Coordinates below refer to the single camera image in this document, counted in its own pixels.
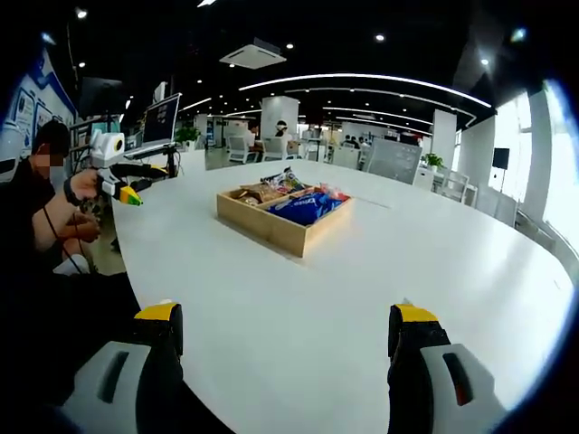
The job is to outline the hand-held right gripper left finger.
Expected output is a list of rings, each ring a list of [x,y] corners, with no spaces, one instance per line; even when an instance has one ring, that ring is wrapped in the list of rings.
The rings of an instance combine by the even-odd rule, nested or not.
[[[174,433],[182,354],[181,305],[146,307],[77,371],[62,412],[82,433]]]

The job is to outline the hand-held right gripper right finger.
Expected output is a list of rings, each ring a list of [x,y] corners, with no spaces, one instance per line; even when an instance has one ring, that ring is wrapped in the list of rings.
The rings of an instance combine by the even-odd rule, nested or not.
[[[390,307],[387,354],[390,433],[490,433],[505,418],[493,375],[428,310]]]

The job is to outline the person's left hand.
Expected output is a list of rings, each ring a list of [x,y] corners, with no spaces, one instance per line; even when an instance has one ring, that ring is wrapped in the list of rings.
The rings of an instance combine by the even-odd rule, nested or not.
[[[98,171],[86,169],[71,178],[71,190],[79,201],[94,199],[98,193]]]

